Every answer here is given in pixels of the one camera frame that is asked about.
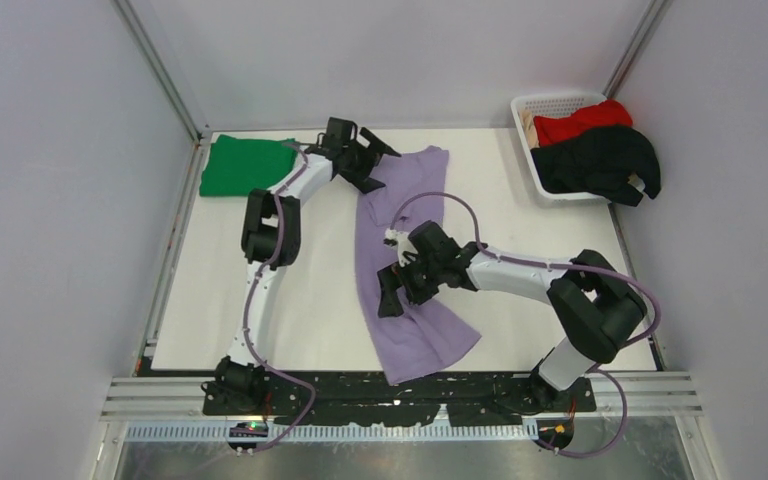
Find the purple t shirt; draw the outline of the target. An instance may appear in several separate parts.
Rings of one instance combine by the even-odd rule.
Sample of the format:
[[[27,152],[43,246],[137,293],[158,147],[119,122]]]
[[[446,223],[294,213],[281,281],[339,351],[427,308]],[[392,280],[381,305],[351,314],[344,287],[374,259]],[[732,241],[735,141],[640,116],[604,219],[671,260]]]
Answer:
[[[428,146],[386,157],[373,172],[385,186],[359,197],[355,215],[355,277],[368,333],[389,384],[418,379],[453,366],[481,334],[437,300],[404,306],[396,317],[380,318],[379,270],[396,261],[383,243],[385,230],[409,198],[445,187],[449,152]]]

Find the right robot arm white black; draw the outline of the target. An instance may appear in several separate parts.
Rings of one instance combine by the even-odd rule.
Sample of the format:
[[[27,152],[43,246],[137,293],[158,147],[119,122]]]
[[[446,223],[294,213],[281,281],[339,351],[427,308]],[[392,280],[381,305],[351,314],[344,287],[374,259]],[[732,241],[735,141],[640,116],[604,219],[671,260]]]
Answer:
[[[443,285],[505,292],[553,308],[565,337],[534,367],[525,389],[539,410],[558,409],[580,377],[612,362],[647,314],[641,296],[593,250],[554,267],[482,242],[459,245],[433,221],[411,232],[388,229],[383,242],[397,259],[377,273],[381,318],[427,303]]]

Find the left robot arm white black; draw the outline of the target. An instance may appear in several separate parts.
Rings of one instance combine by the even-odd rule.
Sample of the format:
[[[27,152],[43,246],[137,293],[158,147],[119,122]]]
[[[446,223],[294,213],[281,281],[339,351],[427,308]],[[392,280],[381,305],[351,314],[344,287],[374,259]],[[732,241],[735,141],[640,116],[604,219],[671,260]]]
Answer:
[[[249,195],[241,232],[247,262],[244,305],[237,332],[212,380],[203,383],[203,412],[210,416],[264,415],[272,377],[311,390],[309,383],[274,369],[262,352],[278,291],[302,244],[302,208],[334,178],[361,194],[383,188],[373,177],[385,157],[399,152],[366,127],[331,117],[312,143],[284,140],[294,167],[267,188]]]

